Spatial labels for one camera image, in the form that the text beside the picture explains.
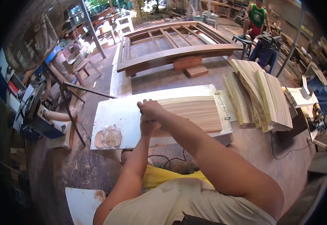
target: blue stool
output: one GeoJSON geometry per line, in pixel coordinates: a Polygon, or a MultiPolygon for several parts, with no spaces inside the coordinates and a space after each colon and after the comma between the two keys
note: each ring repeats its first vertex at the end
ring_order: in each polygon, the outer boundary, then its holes
{"type": "Polygon", "coordinates": [[[233,35],[232,40],[235,41],[235,42],[239,41],[239,42],[241,42],[243,44],[243,51],[242,51],[242,55],[241,55],[241,60],[243,59],[243,56],[245,56],[246,45],[248,45],[248,47],[249,47],[247,57],[250,56],[251,47],[252,47],[252,41],[251,40],[249,40],[249,39],[241,39],[241,38],[238,37],[238,35],[233,35]]]}

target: electric cord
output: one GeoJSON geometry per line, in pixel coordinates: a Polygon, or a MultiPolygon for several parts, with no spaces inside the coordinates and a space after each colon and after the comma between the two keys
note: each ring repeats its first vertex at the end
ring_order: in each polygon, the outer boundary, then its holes
{"type": "Polygon", "coordinates": [[[84,128],[84,126],[79,122],[79,121],[76,121],[77,123],[79,123],[81,125],[81,127],[85,130],[87,136],[89,137],[89,140],[91,141],[91,136],[89,135],[89,133],[87,133],[86,129],[84,128]]]}
{"type": "Polygon", "coordinates": [[[274,158],[275,158],[276,160],[282,160],[282,159],[286,158],[286,156],[287,156],[291,151],[301,151],[301,150],[304,150],[305,148],[307,148],[308,146],[310,146],[310,145],[313,144],[313,143],[308,144],[306,147],[301,148],[301,149],[292,149],[292,150],[288,151],[287,154],[286,154],[284,157],[282,157],[282,158],[277,158],[277,157],[275,156],[275,154],[274,154],[274,147],[273,147],[273,143],[272,143],[273,135],[274,135],[274,134],[272,133],[272,134],[271,134],[271,150],[272,150],[272,155],[274,156],[274,158]]]}
{"type": "Polygon", "coordinates": [[[172,161],[172,160],[181,160],[181,161],[183,161],[183,162],[187,162],[187,159],[186,159],[186,157],[185,157],[185,149],[183,149],[183,151],[182,151],[182,155],[184,156],[184,160],[183,160],[183,159],[180,159],[180,158],[172,158],[172,159],[169,159],[168,157],[166,157],[166,156],[164,156],[164,155],[149,155],[148,157],[151,157],[151,156],[159,156],[159,157],[163,157],[163,158],[167,159],[168,161],[166,162],[165,166],[163,167],[164,169],[166,169],[166,165],[167,165],[168,163],[170,163],[170,166],[171,166],[171,161],[172,161]]]}

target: sneaker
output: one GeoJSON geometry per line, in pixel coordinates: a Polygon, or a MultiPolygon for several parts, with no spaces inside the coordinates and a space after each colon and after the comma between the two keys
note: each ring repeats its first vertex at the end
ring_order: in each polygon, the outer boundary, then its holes
{"type": "Polygon", "coordinates": [[[246,40],[246,35],[245,34],[241,34],[240,36],[238,36],[238,38],[240,38],[242,40],[246,40]]]}

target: bucket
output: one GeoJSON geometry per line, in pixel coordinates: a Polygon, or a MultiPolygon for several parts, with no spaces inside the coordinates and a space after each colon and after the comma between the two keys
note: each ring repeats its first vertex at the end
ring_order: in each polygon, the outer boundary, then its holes
{"type": "Polygon", "coordinates": [[[193,21],[201,21],[201,22],[203,22],[203,16],[193,16],[192,17],[192,20],[193,21]]]}

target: sanding disc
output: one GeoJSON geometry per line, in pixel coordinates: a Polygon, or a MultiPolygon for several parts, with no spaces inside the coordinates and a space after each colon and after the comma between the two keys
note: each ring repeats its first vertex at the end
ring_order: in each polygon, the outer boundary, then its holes
{"type": "Polygon", "coordinates": [[[102,132],[102,130],[100,130],[95,136],[95,146],[98,148],[104,147],[103,143],[102,143],[102,135],[103,135],[103,132],[102,132]]]}

